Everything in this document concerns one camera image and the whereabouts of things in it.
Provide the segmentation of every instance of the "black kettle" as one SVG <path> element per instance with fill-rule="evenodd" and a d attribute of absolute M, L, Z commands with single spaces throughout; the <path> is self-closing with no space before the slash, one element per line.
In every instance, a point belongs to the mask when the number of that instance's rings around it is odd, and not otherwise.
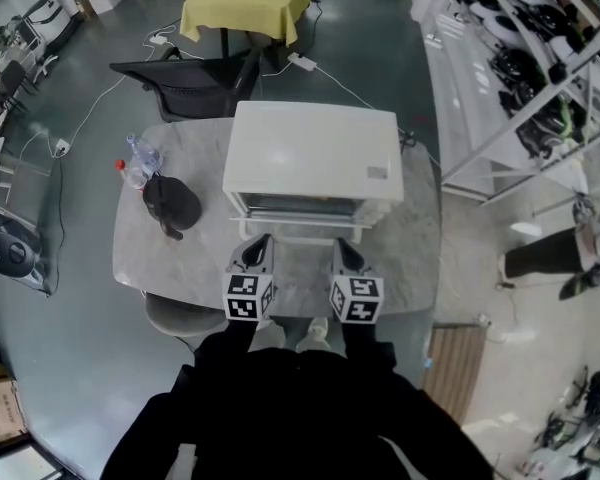
<path fill-rule="evenodd" d="M 154 174 L 144 186 L 142 199 L 164 234 L 174 240 L 182 240 L 180 231 L 192 227 L 202 214 L 200 199 L 177 178 Z"/>

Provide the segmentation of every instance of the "gray marble table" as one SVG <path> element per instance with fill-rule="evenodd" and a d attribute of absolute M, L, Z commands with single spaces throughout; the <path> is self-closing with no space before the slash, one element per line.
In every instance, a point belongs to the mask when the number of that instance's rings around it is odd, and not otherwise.
<path fill-rule="evenodd" d="M 171 299 L 222 308 L 222 275 L 241 243 L 237 217 L 222 191 L 225 158 L 233 119 L 209 119 L 154 126 L 149 139 L 164 156 L 165 176 L 185 182 L 202 202 L 203 214 L 184 231 L 167 238 L 142 202 L 140 192 L 123 184 L 113 238 L 117 281 Z M 383 313 L 404 313 L 433 306 L 438 282 L 440 215 L 437 190 L 425 148 L 403 155 L 405 201 L 357 246 L 385 280 Z M 273 232 L 252 229 L 251 233 Z M 329 316 L 331 247 L 275 245 L 275 282 L 279 288 L 269 313 L 277 316 Z"/>

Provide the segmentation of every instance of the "black and white cube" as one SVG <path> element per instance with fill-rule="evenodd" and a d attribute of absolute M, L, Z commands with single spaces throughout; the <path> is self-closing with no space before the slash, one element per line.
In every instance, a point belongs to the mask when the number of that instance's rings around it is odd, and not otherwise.
<path fill-rule="evenodd" d="M 384 301 L 379 277 L 334 276 L 329 301 L 341 322 L 374 324 Z"/>
<path fill-rule="evenodd" d="M 222 302 L 228 320 L 262 320 L 273 300 L 273 276 L 225 274 Z"/>

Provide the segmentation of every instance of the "white tile floor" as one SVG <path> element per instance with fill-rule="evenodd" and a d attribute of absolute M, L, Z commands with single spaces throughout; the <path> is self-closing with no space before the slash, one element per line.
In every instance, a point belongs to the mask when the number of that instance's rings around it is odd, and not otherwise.
<path fill-rule="evenodd" d="M 494 286 L 498 255 L 525 241 L 508 226 L 568 196 L 554 182 L 537 180 L 485 208 L 442 197 L 436 320 L 467 322 L 482 313 L 493 322 L 464 429 L 505 474 L 525 456 L 579 368 L 600 369 L 600 290 L 559 302 L 568 276 L 527 276 L 518 283 L 526 288 L 513 292 Z M 533 222 L 545 234 L 573 225 L 569 207 Z"/>

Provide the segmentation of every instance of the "clear water bottle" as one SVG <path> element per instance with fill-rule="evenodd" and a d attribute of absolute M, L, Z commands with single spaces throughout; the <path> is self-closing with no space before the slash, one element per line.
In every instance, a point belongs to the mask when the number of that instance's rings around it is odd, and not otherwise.
<path fill-rule="evenodd" d="M 127 142 L 133 150 L 133 155 L 140 160 L 145 174 L 151 178 L 153 173 L 162 167 L 162 156 L 144 137 L 136 137 L 130 133 Z"/>
<path fill-rule="evenodd" d="M 124 160 L 116 160 L 116 170 L 120 173 L 122 179 L 127 182 L 127 185 L 136 190 L 142 190 L 149 180 L 142 169 L 140 160 L 135 155 L 129 165 Z"/>

